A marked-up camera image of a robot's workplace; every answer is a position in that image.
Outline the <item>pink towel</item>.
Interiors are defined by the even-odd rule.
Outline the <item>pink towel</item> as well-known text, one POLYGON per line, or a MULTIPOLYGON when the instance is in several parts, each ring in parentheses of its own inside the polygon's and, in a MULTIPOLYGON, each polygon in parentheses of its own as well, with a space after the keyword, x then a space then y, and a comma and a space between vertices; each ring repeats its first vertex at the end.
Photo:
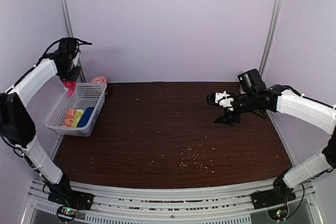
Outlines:
POLYGON ((67 97, 71 97, 76 88, 76 82, 63 79, 62 83, 64 84, 65 89, 67 90, 67 97))

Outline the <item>orange bunny towel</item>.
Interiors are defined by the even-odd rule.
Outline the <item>orange bunny towel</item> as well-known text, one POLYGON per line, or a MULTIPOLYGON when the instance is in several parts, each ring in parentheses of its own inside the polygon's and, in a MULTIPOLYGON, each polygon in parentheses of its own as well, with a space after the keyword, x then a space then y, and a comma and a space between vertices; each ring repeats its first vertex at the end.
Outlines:
POLYGON ((75 127, 75 123, 74 123, 75 115, 76 115, 76 109, 69 108, 66 111, 65 119, 64 119, 62 126, 63 127, 75 127))

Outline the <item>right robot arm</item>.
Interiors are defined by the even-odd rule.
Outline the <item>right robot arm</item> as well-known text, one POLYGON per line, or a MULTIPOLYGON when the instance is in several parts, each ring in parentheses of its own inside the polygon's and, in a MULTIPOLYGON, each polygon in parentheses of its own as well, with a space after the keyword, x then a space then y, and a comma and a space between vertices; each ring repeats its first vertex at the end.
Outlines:
POLYGON ((216 91, 207 96, 209 105, 224 110, 214 122, 234 126, 243 114, 265 118, 268 113, 295 160, 270 191, 254 193, 253 200, 269 197, 274 204, 293 200, 295 187, 335 170, 335 105, 310 98, 290 85, 267 87, 257 69, 239 74, 238 81, 240 93, 216 91))

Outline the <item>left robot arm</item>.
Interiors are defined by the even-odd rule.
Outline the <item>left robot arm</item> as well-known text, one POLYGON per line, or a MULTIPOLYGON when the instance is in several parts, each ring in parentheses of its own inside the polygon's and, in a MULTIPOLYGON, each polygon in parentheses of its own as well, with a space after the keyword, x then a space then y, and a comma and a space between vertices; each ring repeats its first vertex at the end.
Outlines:
POLYGON ((25 74, 1 93, 1 139, 44 179, 58 200, 64 205, 71 205, 76 197, 69 178, 53 163, 39 143, 27 106, 51 78, 58 76, 63 82, 77 81, 81 72, 78 66, 79 47, 88 42, 65 37, 52 44, 58 45, 55 52, 45 50, 25 74))

